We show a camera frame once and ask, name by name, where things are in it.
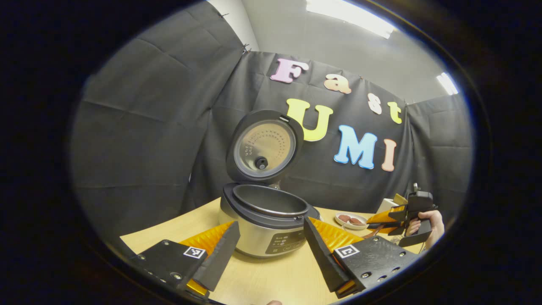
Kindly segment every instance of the wooden table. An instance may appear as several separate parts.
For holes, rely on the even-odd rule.
[[[141,253],[163,239],[181,241],[219,225],[218,211],[220,198],[189,213],[173,218],[145,230],[121,236],[120,238],[135,253]],[[323,220],[336,227],[333,209],[316,208]],[[355,213],[369,218],[373,214]],[[371,231],[350,230],[357,236]],[[387,234],[379,234],[390,240]],[[406,247],[419,253],[421,244]],[[225,304],[266,305],[271,300],[281,301],[283,305],[320,305],[336,302],[335,293],[329,292],[320,268],[314,259],[311,248],[305,243],[299,250],[289,254],[257,259],[234,252],[211,299]]]

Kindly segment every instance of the white plate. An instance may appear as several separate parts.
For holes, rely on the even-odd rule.
[[[359,221],[362,222],[363,226],[357,226],[357,225],[351,224],[350,222],[345,223],[344,221],[339,219],[339,215],[346,215],[346,216],[350,216],[351,218],[356,218],[356,219],[358,219]],[[341,225],[341,226],[344,225],[346,228],[349,228],[349,229],[352,229],[352,230],[363,230],[363,229],[366,229],[369,226],[367,224],[367,219],[365,219],[365,218],[363,218],[363,217],[361,217],[359,215],[349,213],[349,212],[339,212],[339,213],[335,214],[335,221],[338,222],[339,225]]]

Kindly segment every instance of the person's hand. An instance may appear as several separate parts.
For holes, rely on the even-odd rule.
[[[444,223],[442,222],[442,215],[439,211],[433,210],[433,211],[427,211],[427,212],[419,212],[418,218],[413,218],[408,228],[406,229],[406,236],[410,236],[418,231],[420,228],[421,221],[419,219],[428,219],[431,223],[431,234],[429,235],[429,238],[425,241],[425,248],[429,249],[431,248],[437,240],[444,234]]]

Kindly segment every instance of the open lid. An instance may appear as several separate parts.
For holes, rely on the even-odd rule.
[[[278,111],[247,114],[235,128],[226,154],[228,175],[236,182],[279,181],[299,155],[303,137],[301,125]]]

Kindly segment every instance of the foam letter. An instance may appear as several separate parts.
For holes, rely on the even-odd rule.
[[[382,163],[382,169],[385,171],[393,171],[393,153],[395,152],[397,143],[390,139],[384,139],[384,144],[386,144],[386,156],[384,157],[384,163]]]
[[[348,87],[348,80],[346,77],[337,74],[326,75],[327,80],[324,81],[324,87],[332,91],[340,91],[344,94],[349,94],[352,89]]]
[[[378,96],[369,93],[367,94],[367,97],[369,98],[369,108],[377,115],[381,114],[382,107],[380,107],[380,99],[378,98]]]
[[[290,77],[290,73],[295,78],[298,78],[301,75],[301,69],[308,70],[308,64],[304,62],[284,58],[279,58],[277,60],[279,61],[279,67],[276,69],[275,74],[271,75],[272,80],[290,83],[294,80]]]
[[[391,116],[391,119],[397,123],[397,124],[400,124],[402,122],[401,118],[399,118],[399,115],[398,113],[401,112],[401,109],[399,107],[397,107],[397,103],[395,103],[394,101],[391,101],[388,103],[388,106],[390,107],[390,116]]]
[[[333,159],[339,163],[348,163],[347,153],[350,152],[350,161],[355,164],[359,157],[359,166],[367,169],[373,169],[375,165],[372,162],[373,153],[375,152],[375,143],[377,137],[369,132],[363,135],[363,138],[358,143],[358,137],[354,128],[348,125],[340,125],[341,140],[339,153]]]
[[[304,100],[289,98],[286,100],[286,103],[289,105],[287,116],[295,119],[301,124],[303,128],[303,133],[305,134],[305,141],[318,141],[326,136],[327,132],[327,123],[330,120],[330,115],[333,113],[333,110],[329,107],[316,105],[315,109],[318,111],[318,122],[314,130],[307,130],[303,127],[303,118],[305,116],[305,110],[307,110],[311,105]]]

